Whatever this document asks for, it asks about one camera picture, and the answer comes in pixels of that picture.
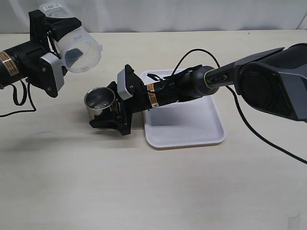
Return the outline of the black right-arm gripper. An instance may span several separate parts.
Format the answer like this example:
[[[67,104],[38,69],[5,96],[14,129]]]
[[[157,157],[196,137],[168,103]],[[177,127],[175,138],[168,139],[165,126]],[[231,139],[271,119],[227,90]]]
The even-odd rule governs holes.
[[[131,133],[132,115],[150,109],[152,106],[146,86],[134,72],[128,74],[127,84],[128,91],[133,93],[133,96],[125,101],[118,95],[118,85],[115,81],[107,86],[107,98],[119,102],[119,119],[114,114],[96,115],[89,122],[91,127],[119,130],[123,136]]]

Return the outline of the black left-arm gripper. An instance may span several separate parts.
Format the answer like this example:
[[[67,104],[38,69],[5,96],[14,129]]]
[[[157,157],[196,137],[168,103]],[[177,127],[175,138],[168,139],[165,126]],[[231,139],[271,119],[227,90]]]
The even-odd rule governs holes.
[[[17,57],[22,67],[24,67],[23,73],[27,76],[28,81],[32,85],[44,90],[39,79],[42,73],[39,62],[40,57],[46,53],[52,53],[59,58],[52,39],[58,42],[65,35],[81,27],[82,22],[76,17],[46,17],[40,10],[29,12],[29,19],[30,40],[18,45]],[[83,52],[80,49],[70,49],[65,53],[63,61],[64,76],[68,72],[79,73],[81,71],[80,64],[77,62],[82,56]]]

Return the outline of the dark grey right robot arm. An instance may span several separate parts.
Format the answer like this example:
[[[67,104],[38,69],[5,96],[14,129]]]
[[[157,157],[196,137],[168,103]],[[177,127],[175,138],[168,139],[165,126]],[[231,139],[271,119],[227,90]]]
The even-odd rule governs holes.
[[[166,77],[149,73],[145,84],[130,65],[117,81],[86,102],[100,113],[90,120],[93,128],[109,128],[127,135],[134,113],[164,105],[188,102],[233,85],[236,94],[252,108],[295,121],[307,119],[307,45],[275,48],[219,68],[197,65]]]

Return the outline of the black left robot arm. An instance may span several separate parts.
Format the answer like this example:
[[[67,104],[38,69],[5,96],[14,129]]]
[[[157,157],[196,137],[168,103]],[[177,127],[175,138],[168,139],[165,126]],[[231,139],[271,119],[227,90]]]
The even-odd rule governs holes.
[[[0,87],[22,79],[56,98],[68,72],[55,43],[79,28],[82,23],[75,17],[51,18],[40,10],[29,12],[30,39],[1,51]]]

